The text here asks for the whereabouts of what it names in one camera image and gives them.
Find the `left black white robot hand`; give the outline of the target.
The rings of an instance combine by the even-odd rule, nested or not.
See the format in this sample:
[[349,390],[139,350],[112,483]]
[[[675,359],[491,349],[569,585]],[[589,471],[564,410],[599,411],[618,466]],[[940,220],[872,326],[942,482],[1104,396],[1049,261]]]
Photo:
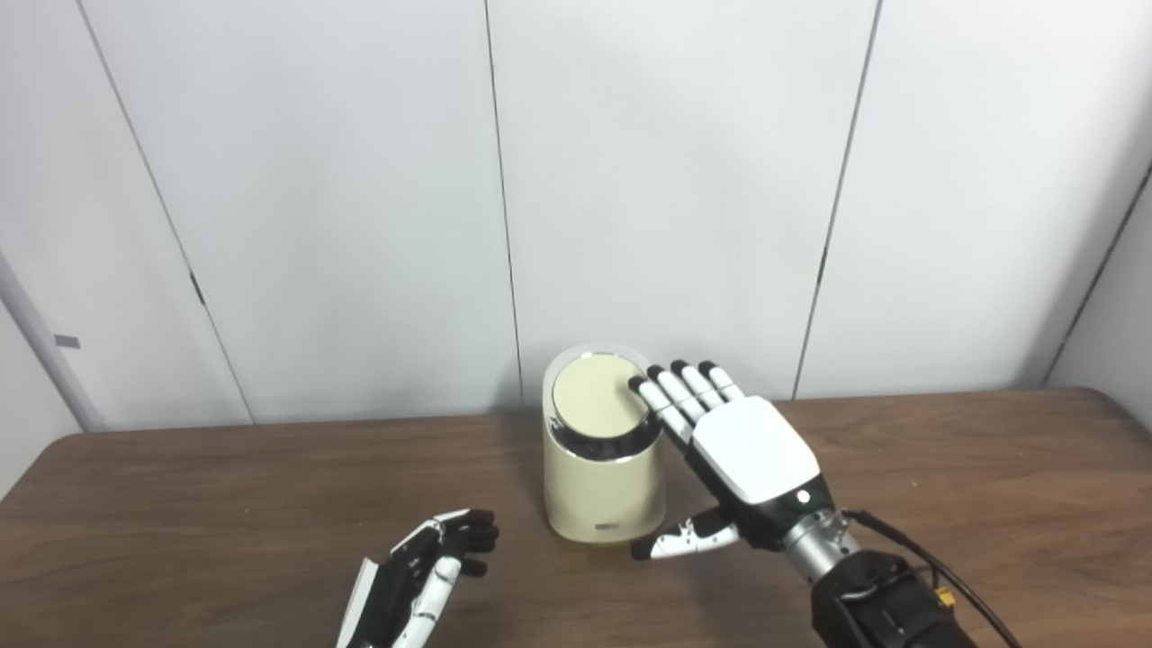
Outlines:
[[482,578],[500,536],[493,512],[457,508],[415,526],[382,562],[361,562],[338,647],[424,647],[460,577]]

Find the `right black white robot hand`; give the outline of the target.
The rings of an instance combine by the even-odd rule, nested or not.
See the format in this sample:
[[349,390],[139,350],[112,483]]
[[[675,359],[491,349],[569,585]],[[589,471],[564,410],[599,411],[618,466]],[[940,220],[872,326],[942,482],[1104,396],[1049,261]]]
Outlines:
[[703,553],[740,540],[783,553],[804,520],[834,508],[808,442],[772,401],[745,394],[721,366],[649,366],[628,389],[717,500],[714,508],[632,541],[635,562]]

